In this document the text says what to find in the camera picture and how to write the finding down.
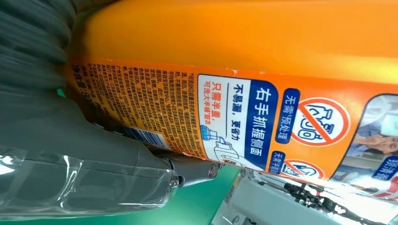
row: prohibition sign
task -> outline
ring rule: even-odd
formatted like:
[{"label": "prohibition sign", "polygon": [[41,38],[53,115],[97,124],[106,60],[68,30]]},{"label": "prohibition sign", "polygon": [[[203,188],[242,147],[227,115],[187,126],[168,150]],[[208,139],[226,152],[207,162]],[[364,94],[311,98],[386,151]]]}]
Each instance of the prohibition sign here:
[{"label": "prohibition sign", "polygon": [[317,165],[295,159],[285,160],[281,172],[285,175],[297,178],[311,177],[323,179],[325,177],[325,173]]},{"label": "prohibition sign", "polygon": [[347,110],[328,98],[309,98],[298,104],[292,138],[309,146],[324,147],[342,140],[350,128]]}]

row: blue banner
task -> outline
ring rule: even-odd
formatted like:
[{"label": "blue banner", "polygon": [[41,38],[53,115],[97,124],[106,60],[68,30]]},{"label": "blue banner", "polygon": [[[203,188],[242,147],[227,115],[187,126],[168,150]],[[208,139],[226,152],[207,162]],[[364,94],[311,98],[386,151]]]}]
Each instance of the blue banner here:
[{"label": "blue banner", "polygon": [[289,88],[283,93],[281,113],[279,114],[278,129],[275,141],[280,144],[290,142],[293,131],[294,119],[296,118],[297,107],[300,101],[300,91]]},{"label": "blue banner", "polygon": [[271,143],[278,91],[266,81],[252,80],[246,118],[245,158],[265,169]]},{"label": "blue banner", "polygon": [[376,170],[372,178],[377,180],[390,180],[398,172],[398,156],[387,157]]},{"label": "blue banner", "polygon": [[271,155],[271,162],[268,168],[268,172],[272,174],[280,174],[285,161],[285,153],[281,151],[273,151]]}]

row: gray machine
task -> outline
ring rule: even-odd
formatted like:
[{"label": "gray machine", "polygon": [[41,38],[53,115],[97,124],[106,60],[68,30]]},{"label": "gray machine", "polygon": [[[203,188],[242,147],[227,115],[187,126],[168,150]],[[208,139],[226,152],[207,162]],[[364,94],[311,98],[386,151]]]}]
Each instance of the gray machine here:
[{"label": "gray machine", "polygon": [[153,209],[219,164],[159,153],[57,95],[77,13],[111,0],[0,1],[0,218]]}]

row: orange label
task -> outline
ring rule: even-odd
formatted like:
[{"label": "orange label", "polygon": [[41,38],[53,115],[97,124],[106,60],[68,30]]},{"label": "orange label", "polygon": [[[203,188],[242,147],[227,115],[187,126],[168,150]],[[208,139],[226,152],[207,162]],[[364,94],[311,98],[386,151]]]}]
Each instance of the orange label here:
[{"label": "orange label", "polygon": [[396,85],[114,59],[68,70],[88,118],[150,145],[355,187],[352,173],[390,182],[398,170]]}]

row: orange bottle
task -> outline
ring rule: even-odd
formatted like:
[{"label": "orange bottle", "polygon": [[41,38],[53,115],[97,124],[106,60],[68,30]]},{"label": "orange bottle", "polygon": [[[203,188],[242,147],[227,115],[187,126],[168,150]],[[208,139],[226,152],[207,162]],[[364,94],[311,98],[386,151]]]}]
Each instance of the orange bottle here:
[{"label": "orange bottle", "polygon": [[89,120],[147,144],[396,201],[397,10],[119,1],[76,28],[69,96]]}]

